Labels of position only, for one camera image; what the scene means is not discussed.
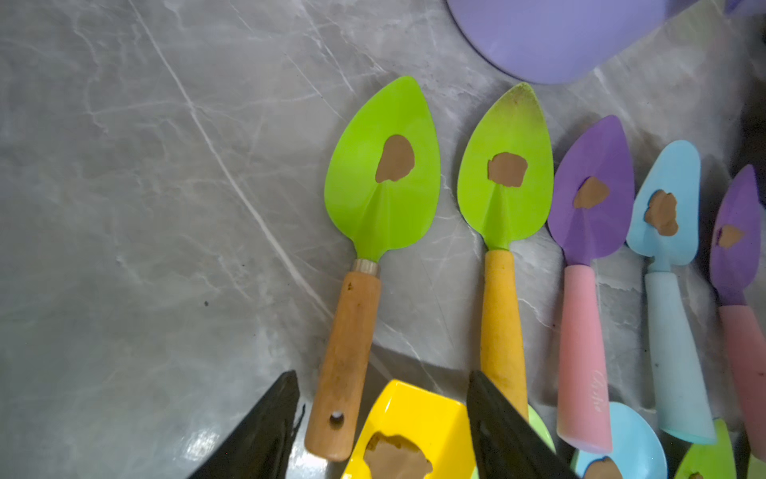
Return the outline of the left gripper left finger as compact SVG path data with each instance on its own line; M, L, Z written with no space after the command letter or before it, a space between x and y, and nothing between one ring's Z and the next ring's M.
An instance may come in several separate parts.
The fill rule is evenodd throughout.
M233 432L193 472L193 478L283 478L300 428L300 391L285 371Z

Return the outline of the yellow square trowel wooden handle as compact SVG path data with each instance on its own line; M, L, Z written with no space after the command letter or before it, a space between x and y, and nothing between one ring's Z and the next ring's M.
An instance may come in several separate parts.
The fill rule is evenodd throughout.
M470 478L476 469L467 407L403 381L375 401L345 478Z

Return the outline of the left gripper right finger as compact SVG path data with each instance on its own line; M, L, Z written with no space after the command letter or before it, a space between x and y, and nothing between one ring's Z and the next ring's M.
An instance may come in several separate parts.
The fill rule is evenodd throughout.
M482 371L470 374L467 409L481 478L576 479Z

